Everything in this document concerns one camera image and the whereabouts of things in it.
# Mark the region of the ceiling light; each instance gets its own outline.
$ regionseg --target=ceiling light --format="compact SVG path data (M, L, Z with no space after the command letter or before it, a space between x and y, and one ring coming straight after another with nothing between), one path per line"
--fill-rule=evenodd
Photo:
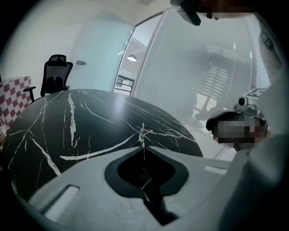
M127 59L130 60L130 61L136 62L136 57L134 55L129 55L127 57Z

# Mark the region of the doorway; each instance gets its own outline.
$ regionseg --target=doorway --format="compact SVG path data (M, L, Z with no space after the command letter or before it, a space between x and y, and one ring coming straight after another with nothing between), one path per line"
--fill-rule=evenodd
M161 17L162 14L159 14L137 25L126 50L118 53L118 55L124 55L117 73L113 92L131 95L138 72L144 62L147 48Z

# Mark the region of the mesh chair back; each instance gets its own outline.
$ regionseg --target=mesh chair back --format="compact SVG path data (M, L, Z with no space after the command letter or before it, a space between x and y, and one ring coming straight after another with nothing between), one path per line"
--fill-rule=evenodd
M65 55L53 55L44 65L44 76L41 88L41 96L46 93L60 92L66 85L73 63L66 62Z

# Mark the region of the round table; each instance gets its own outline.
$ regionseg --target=round table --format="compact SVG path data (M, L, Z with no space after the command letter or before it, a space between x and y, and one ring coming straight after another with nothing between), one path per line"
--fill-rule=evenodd
M202 157L187 129L156 106L102 90L62 91L36 100L15 120L4 167L14 191L28 200L82 160L143 143Z

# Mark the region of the checkered cushion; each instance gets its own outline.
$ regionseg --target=checkered cushion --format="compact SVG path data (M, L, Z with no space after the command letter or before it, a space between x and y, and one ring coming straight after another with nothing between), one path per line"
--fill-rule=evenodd
M23 92L31 86L29 76L8 79L0 83L0 127L6 134L13 121L32 103L29 92Z

